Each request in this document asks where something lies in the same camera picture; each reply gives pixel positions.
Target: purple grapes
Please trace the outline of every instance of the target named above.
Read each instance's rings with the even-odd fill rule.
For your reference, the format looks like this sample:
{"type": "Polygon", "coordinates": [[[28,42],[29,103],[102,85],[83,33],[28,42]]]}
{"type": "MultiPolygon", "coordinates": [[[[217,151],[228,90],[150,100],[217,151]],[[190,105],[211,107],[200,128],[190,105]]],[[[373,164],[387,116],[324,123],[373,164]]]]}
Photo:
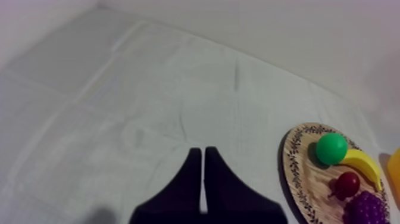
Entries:
{"type": "Polygon", "coordinates": [[[368,191],[363,191],[346,205],[343,220],[351,224],[387,224],[381,199],[368,191]]]}

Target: green ball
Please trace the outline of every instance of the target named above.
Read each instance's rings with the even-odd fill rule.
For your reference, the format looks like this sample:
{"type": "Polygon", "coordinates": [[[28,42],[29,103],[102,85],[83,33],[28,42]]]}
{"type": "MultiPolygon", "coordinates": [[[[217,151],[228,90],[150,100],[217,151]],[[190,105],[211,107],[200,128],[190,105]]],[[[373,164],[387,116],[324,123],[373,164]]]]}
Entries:
{"type": "Polygon", "coordinates": [[[347,141],[338,133],[328,133],[317,142],[317,158],[326,165],[340,163],[347,153],[347,141]]]}

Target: white cloth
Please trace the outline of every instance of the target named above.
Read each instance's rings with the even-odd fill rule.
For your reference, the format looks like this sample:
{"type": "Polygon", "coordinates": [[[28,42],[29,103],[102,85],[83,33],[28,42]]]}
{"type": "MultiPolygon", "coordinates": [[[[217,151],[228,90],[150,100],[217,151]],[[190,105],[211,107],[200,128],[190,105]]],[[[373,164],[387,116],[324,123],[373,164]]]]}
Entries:
{"type": "Polygon", "coordinates": [[[190,147],[209,145],[296,223],[277,150],[303,122],[338,128],[375,160],[382,152],[362,112],[313,83],[178,30],[93,10],[0,75],[0,223],[127,223],[190,147]],[[106,211],[101,222],[91,222],[96,211],[106,211]]]}

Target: yellow object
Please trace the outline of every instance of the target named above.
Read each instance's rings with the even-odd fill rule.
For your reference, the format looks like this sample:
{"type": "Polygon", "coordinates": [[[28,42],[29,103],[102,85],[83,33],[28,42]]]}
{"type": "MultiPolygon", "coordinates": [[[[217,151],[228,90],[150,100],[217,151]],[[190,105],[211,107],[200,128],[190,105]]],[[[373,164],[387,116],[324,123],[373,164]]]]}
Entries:
{"type": "Polygon", "coordinates": [[[375,186],[379,191],[382,190],[378,165],[363,151],[353,149],[348,150],[345,158],[339,164],[358,169],[370,181],[375,183],[375,186]]]}
{"type": "Polygon", "coordinates": [[[387,170],[395,186],[397,198],[400,200],[400,148],[390,157],[387,170]]]}

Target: round wooden tray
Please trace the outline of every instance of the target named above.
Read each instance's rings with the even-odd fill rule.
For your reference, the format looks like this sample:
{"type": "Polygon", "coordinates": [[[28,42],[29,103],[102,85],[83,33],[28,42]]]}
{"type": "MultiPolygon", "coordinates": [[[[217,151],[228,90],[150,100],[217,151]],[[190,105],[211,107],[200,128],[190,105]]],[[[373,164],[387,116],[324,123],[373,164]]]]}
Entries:
{"type": "MultiPolygon", "coordinates": [[[[343,172],[355,171],[346,166],[324,166],[315,156],[317,141],[326,133],[340,133],[338,130],[319,123],[304,123],[289,131],[282,150],[282,165],[290,193],[307,223],[343,223],[343,208],[350,200],[340,201],[336,197],[328,198],[332,193],[330,185],[343,172]]],[[[349,148],[358,148],[355,143],[343,135],[349,148]]],[[[385,204],[386,221],[389,222],[389,206],[385,188],[376,192],[374,186],[365,177],[355,171],[361,181],[361,191],[369,191],[381,198],[385,204]]]]}

